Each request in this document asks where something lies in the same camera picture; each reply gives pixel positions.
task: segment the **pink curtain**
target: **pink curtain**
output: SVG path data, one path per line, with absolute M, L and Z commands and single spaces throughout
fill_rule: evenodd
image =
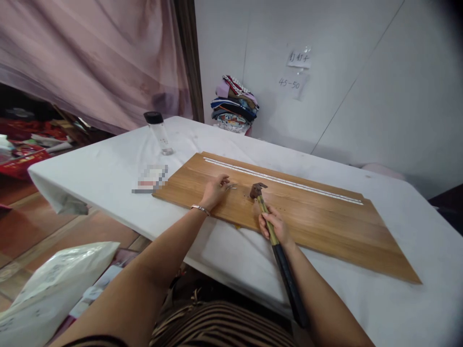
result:
M 2 0 L 0 82 L 112 133 L 192 118 L 169 0 Z

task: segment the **wrist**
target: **wrist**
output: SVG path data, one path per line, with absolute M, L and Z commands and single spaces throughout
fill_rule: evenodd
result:
M 289 238 L 285 243 L 282 243 L 282 242 L 280 243 L 286 253 L 292 253 L 298 247 L 292 238 Z
M 201 200 L 201 202 L 198 204 L 202 208 L 206 209 L 209 213 L 211 213 L 211 210 L 215 207 L 213 204 L 207 201 Z

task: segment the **table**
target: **table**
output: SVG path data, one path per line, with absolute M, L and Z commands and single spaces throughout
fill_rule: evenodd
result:
M 359 192 L 382 216 L 423 285 L 412 285 L 302 249 L 377 346 L 443 346 L 457 338 L 463 302 L 463 238 L 409 183 L 240 136 L 181 117 L 165 126 L 175 154 L 162 156 L 147 127 L 39 162 L 29 172 L 57 212 L 95 206 L 153 240 L 187 209 L 133 194 L 151 164 L 172 175 L 207 151 Z M 208 218 L 185 262 L 291 315 L 270 244 L 251 230 Z

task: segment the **hammer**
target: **hammer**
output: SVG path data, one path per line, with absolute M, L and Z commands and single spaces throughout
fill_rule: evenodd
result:
M 262 197 L 262 188 L 267 188 L 267 186 L 263 183 L 253 184 L 249 196 L 251 199 L 257 200 L 262 212 L 269 213 L 269 210 L 264 203 L 264 198 Z M 307 312 L 305 311 L 304 305 L 300 298 L 299 290 L 291 272 L 288 259 L 286 258 L 286 254 L 283 251 L 283 247 L 281 246 L 280 241 L 278 241 L 278 238 L 275 235 L 273 224 L 269 221 L 267 221 L 267 229 L 270 234 L 270 243 L 272 244 L 273 254 L 275 255 L 276 263 L 280 269 L 283 283 L 285 284 L 289 303 L 291 304 L 294 320 L 301 328 L 306 328 L 309 325 L 309 317 L 307 316 Z

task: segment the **person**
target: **person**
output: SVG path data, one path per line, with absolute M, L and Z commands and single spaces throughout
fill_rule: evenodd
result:
M 205 186 L 199 206 L 211 211 L 226 196 L 229 176 Z M 312 340 L 320 346 L 373 346 L 335 291 L 295 244 L 281 215 L 268 206 L 259 215 L 267 239 L 268 220 L 288 257 L 310 319 Z M 100 297 L 51 347 L 70 346 L 295 346 L 279 325 L 227 301 L 197 303 L 159 318 L 173 278 L 207 218 L 191 208 L 109 284 Z

